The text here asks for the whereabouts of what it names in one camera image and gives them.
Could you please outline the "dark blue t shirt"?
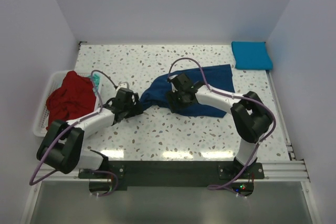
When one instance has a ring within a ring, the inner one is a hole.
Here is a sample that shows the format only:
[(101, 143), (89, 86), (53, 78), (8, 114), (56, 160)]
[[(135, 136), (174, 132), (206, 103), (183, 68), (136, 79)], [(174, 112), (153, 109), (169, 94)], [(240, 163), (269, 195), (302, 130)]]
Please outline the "dark blue t shirt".
[[(234, 92), (232, 80), (232, 70), (230, 65), (218, 65), (203, 68), (207, 82), (215, 87), (225, 91)], [(185, 73), (193, 82), (202, 81), (202, 74), (198, 68), (175, 71), (172, 73)], [(170, 108), (165, 94), (172, 90), (171, 84), (167, 82), (167, 74), (157, 77), (150, 87), (146, 89), (140, 97), (143, 109), (157, 105), (161, 108)], [(193, 104), (187, 108), (180, 109), (177, 114), (183, 116), (209, 116), (213, 118), (222, 118), (226, 115), (224, 111), (208, 105)]]

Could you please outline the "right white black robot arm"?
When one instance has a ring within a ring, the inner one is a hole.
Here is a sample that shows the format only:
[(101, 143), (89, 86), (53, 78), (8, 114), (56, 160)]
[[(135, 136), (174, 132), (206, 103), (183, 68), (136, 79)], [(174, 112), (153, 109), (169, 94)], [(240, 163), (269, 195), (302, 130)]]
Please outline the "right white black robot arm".
[(241, 138), (234, 158), (234, 173), (246, 178), (253, 171), (259, 144), (276, 125), (274, 114), (259, 96), (250, 91), (246, 94), (231, 93), (217, 89), (204, 81), (193, 82), (186, 74), (169, 76), (172, 90), (166, 98), (172, 111), (177, 112), (191, 105), (206, 105), (221, 110), (233, 117), (236, 131)]

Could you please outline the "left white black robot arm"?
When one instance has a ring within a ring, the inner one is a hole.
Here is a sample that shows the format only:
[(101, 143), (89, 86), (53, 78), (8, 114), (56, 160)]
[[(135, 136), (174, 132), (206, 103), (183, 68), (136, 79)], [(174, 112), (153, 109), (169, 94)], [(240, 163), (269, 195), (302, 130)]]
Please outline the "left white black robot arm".
[(89, 169), (97, 178), (103, 178), (109, 171), (108, 158), (97, 151), (84, 150), (84, 140), (142, 113), (139, 95), (128, 88), (118, 88), (116, 96), (102, 108), (74, 120), (53, 121), (37, 151), (37, 159), (64, 174)]

